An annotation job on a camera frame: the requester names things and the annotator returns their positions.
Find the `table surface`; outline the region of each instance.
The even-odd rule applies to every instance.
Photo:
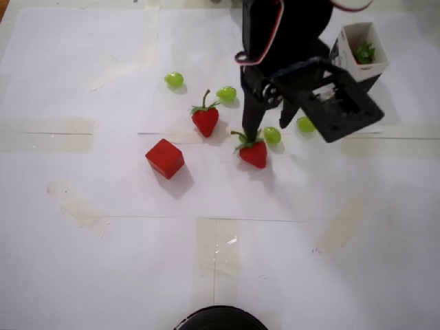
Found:
[[[6,8],[8,6],[9,0],[0,0],[0,21],[5,14]]]
[[[166,330],[209,305],[270,330],[440,328],[440,3],[336,10],[327,44],[358,21],[382,38],[371,97],[386,116],[333,144],[292,123],[265,170],[233,154],[241,90],[210,140],[188,114],[206,88],[239,87],[240,6],[11,0],[0,329]],[[162,138],[186,162],[170,181],[144,157]]]

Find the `small box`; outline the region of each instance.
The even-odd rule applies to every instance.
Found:
[[[371,64],[358,64],[352,52],[364,42],[371,43],[375,48],[374,61]],[[390,64],[373,23],[344,26],[331,50],[330,59],[334,65],[347,70],[365,92],[370,90]]]

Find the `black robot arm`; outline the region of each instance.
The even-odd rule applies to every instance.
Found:
[[[249,141],[255,141],[265,112],[281,101],[282,129],[301,108],[327,142],[383,118],[351,75],[328,61],[329,48],[318,37],[332,11],[328,0],[243,0],[245,50],[238,55],[246,59],[237,62],[245,94],[242,126]],[[314,92],[324,86],[331,88]]]

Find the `tape strip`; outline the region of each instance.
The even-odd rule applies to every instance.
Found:
[[[88,118],[0,119],[0,133],[93,134],[96,123]]]
[[[10,81],[10,76],[6,76],[4,74],[0,75],[0,105],[3,103],[3,99],[5,98]]]
[[[242,0],[160,0],[161,9],[241,8]]]
[[[335,254],[350,239],[366,214],[366,202],[358,197],[348,200],[319,236],[315,251],[326,255]]]
[[[402,124],[381,126],[381,131],[354,133],[349,139],[415,139],[440,140],[440,126],[427,124]]]
[[[405,12],[409,11],[408,5],[402,0],[377,0],[365,10],[366,12]]]
[[[186,312],[186,313],[164,313],[162,315],[159,315],[156,318],[154,329],[175,330],[176,326],[182,323],[183,321],[185,321],[186,318],[194,311]]]
[[[348,157],[440,158],[440,140],[343,139]]]
[[[283,330],[281,317],[277,311],[263,311],[260,313],[252,313],[266,328],[270,330]]]
[[[91,207],[90,203],[74,192],[65,182],[54,182],[47,185],[47,193],[53,197],[61,208],[75,218],[81,226],[88,227],[100,238],[104,236],[108,223],[102,218],[102,213]],[[86,210],[90,216],[84,216]]]
[[[20,11],[26,7],[55,8],[95,8],[95,9],[157,9],[159,0],[14,0],[10,1],[0,25],[0,58],[3,58],[6,47],[14,30]]]
[[[137,69],[150,67],[155,63],[157,45],[157,24],[159,17],[159,0],[15,0],[11,1],[0,25],[0,60],[8,47],[8,43],[14,31],[15,23],[20,11],[27,7],[53,7],[53,8],[87,8],[87,9],[132,9],[145,10],[144,44],[136,68],[127,70],[127,65],[118,65],[105,72],[102,77],[92,84],[90,90],[96,90],[101,86]]]
[[[239,302],[239,221],[216,219],[214,304],[237,306]]]
[[[167,133],[164,135],[164,138],[167,139],[171,143],[175,144],[198,144],[198,143],[206,143],[206,138],[201,136],[196,132],[188,132],[188,133]],[[236,136],[231,136],[229,132],[221,132],[221,134],[216,133],[215,131],[209,138],[210,143],[233,143],[237,141]]]
[[[214,304],[216,221],[197,220],[197,245],[191,311]]]
[[[93,135],[2,133],[0,153],[88,153]]]

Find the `red wooden block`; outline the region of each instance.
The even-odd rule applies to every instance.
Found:
[[[145,157],[151,167],[167,179],[185,164],[182,152],[165,139],[160,140]]]

